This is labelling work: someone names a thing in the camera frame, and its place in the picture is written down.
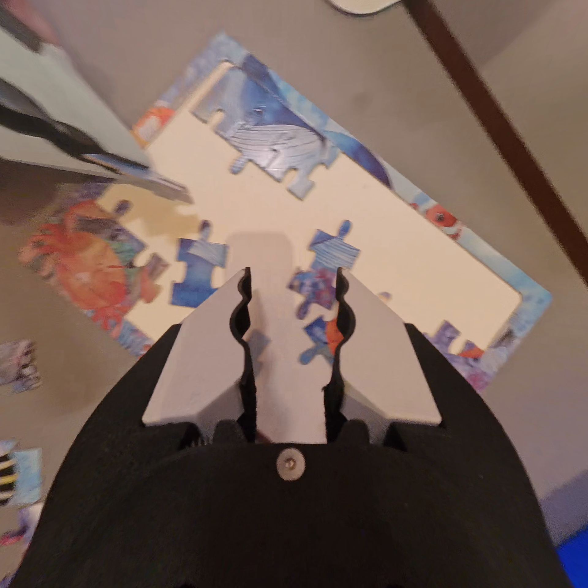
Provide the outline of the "blue striped coral puzzle piece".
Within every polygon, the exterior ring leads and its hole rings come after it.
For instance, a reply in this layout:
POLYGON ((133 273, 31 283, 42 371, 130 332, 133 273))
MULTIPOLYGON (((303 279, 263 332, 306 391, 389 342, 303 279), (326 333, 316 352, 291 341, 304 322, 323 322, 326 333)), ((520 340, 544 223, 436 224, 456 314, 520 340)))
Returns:
POLYGON ((346 242, 352 223, 344 220, 335 235, 317 230, 309 250, 314 253, 310 267, 298 269, 292 276, 288 288, 303 297, 298 305, 296 318, 303 320, 312 305, 331 309, 336 297, 336 276, 340 268, 351 269, 360 250, 346 242))

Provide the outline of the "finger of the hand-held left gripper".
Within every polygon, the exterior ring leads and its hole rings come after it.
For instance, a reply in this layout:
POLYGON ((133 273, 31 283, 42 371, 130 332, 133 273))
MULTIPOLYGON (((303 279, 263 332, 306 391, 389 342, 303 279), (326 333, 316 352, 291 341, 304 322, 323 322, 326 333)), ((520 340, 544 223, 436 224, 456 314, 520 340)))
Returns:
POLYGON ((1 107, 1 158, 15 163, 108 179, 153 192, 170 201, 193 203, 187 187, 150 166, 73 140, 63 126, 1 107))
POLYGON ((111 155, 150 167, 129 129, 79 75, 63 49, 44 42, 33 49, 2 28, 1 80, 27 96, 51 121, 81 131, 111 155))

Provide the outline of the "red coral white wave piece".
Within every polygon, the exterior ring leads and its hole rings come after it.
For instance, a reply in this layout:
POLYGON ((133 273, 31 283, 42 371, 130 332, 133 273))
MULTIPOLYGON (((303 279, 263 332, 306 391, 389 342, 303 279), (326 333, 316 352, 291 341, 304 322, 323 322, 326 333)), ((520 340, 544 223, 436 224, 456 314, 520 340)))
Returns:
POLYGON ((44 502, 38 502, 25 506, 18 511, 18 525, 15 529, 1 534, 1 547, 7 547, 22 543, 27 547, 35 533, 44 502))

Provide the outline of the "joined blue whale puzzle pieces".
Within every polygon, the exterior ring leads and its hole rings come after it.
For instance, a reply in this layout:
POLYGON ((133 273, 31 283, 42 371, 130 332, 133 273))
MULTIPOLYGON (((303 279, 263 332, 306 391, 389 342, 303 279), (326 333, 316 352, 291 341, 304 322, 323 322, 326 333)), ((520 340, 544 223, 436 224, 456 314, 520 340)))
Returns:
POLYGON ((232 65, 192 108, 198 120, 209 123, 220 112, 215 133, 239 153, 229 170, 240 173, 252 162, 274 180, 294 170, 288 191, 303 200, 313 188, 310 174, 329 168, 339 149, 286 105, 268 68, 252 55, 232 65))

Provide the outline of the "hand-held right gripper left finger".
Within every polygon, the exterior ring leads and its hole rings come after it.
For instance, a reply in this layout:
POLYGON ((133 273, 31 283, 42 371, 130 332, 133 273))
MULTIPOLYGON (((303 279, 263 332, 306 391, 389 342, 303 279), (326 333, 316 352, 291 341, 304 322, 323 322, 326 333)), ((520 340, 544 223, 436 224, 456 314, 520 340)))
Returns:
POLYGON ((145 426, 191 423, 212 439, 234 420, 247 441, 256 435, 256 385, 250 347, 251 269, 243 268, 181 322, 151 399, 145 426))

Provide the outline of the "blue bubble coral puzzle piece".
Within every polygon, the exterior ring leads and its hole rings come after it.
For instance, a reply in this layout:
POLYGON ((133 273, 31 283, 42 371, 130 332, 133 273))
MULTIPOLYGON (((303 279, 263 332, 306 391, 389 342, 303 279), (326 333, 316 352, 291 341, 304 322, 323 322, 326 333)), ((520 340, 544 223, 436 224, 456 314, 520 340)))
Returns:
POLYGON ((470 340, 462 341, 457 347, 461 332, 448 320, 444 320, 435 332, 424 336, 455 367, 475 367, 484 355, 484 350, 470 340))

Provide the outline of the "ocean jigsaw puzzle frame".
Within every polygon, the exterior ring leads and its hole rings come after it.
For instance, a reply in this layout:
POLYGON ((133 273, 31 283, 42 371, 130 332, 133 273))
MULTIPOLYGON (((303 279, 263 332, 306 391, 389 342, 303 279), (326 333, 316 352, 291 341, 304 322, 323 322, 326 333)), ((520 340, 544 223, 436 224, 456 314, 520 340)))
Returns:
POLYGON ((316 231, 335 235, 347 219, 352 227, 345 240, 360 250, 349 270, 422 333, 433 333, 448 320, 461 332, 457 347, 470 340, 483 349, 477 366, 457 367, 483 391, 544 313, 551 294, 267 66, 286 105, 331 140, 339 155, 329 168, 313 170, 315 184, 303 200, 288 191, 294 170, 281 182, 252 162, 232 174, 229 168, 239 153, 214 130, 222 114, 205 123, 190 112, 247 55, 255 57, 237 40, 218 33, 133 128, 158 171, 187 187, 193 203, 167 201, 146 189, 103 179, 65 185, 61 202, 24 242, 19 261, 140 356, 192 309, 171 304, 172 285, 183 281, 186 267, 176 260, 178 240, 197 239, 201 221, 208 219, 209 240, 229 246, 225 268, 212 272, 214 288, 229 279, 233 266, 269 265, 277 261, 278 247, 285 247, 286 260, 278 261, 274 271, 276 287, 289 304, 303 352, 312 346, 304 328, 321 315, 334 318, 336 304, 329 310, 312 305, 298 320, 303 297, 288 284, 298 269, 313 262, 308 247, 316 231), (130 210, 119 222, 146 245, 135 263, 143 265, 151 254, 170 263, 155 300, 138 302, 124 318, 82 310, 57 275, 59 225, 67 208, 83 200, 110 212, 117 202, 129 201, 130 210))

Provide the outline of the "orange pufferfish puzzle piece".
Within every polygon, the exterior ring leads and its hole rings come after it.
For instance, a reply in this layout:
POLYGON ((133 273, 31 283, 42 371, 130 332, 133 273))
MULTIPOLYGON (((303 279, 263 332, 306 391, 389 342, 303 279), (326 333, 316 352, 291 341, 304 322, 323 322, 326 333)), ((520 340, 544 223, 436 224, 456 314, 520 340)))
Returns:
POLYGON ((321 315, 309 323, 304 331, 312 341, 312 346, 300 354, 299 362, 307 365, 315 357, 322 356, 329 365, 333 365, 336 349, 343 341, 343 335, 337 327, 337 317, 325 320, 321 315))

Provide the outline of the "blue white-striped puzzle piece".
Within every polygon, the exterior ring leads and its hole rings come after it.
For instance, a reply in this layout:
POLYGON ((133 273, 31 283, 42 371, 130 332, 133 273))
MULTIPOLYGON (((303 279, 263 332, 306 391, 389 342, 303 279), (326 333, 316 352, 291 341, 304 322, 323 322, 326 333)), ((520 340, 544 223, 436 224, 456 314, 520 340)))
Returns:
POLYGON ((183 262, 185 276, 182 282, 172 285, 171 304, 196 308, 216 292, 212 287, 212 272, 215 268, 225 268, 229 246, 209 240, 212 223, 201 221, 197 239, 180 238, 176 260, 183 262))

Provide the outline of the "white rounded board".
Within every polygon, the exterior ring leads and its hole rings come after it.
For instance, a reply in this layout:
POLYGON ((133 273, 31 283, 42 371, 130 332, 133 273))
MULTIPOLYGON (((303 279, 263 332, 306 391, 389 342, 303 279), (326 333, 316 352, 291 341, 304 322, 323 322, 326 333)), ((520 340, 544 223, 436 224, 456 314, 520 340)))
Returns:
POLYGON ((401 1, 326 1, 336 11, 353 18, 365 18, 380 14, 401 1))

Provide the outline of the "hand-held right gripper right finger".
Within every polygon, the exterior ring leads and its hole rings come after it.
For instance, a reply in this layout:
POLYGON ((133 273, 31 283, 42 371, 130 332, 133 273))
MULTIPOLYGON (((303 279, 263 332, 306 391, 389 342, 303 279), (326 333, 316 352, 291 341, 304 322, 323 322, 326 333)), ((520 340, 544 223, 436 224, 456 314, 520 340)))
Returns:
POLYGON ((395 423, 442 423, 405 322, 348 269, 336 274, 338 302, 332 376, 324 387, 327 442, 346 422, 366 425, 383 443, 395 423))

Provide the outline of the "joined orange crab puzzle pieces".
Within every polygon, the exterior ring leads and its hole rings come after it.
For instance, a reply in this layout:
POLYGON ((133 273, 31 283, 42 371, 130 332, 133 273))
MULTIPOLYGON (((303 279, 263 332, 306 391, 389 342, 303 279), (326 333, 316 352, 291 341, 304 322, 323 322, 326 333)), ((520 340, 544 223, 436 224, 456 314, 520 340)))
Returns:
POLYGON ((119 222, 129 201, 107 211, 93 200, 69 206, 59 225, 57 275, 82 310, 100 317, 124 318, 138 302, 151 303, 170 263, 151 254, 143 265, 136 256, 146 245, 119 222))

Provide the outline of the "black white spotted puzzle piece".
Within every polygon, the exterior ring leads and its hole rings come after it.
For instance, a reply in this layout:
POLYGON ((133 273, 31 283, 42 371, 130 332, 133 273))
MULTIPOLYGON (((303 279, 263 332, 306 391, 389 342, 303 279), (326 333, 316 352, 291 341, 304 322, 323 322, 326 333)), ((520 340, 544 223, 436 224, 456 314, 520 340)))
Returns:
POLYGON ((36 346, 30 339, 1 343, 1 386, 13 394, 40 387, 42 379, 36 363, 36 346))

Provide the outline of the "blue object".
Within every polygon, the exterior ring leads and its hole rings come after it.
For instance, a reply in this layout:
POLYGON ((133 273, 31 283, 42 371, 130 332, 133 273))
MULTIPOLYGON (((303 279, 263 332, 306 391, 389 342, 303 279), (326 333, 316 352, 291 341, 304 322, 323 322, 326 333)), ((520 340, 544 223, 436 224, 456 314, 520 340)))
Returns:
POLYGON ((563 569, 573 587, 587 587, 587 526, 557 548, 563 569))

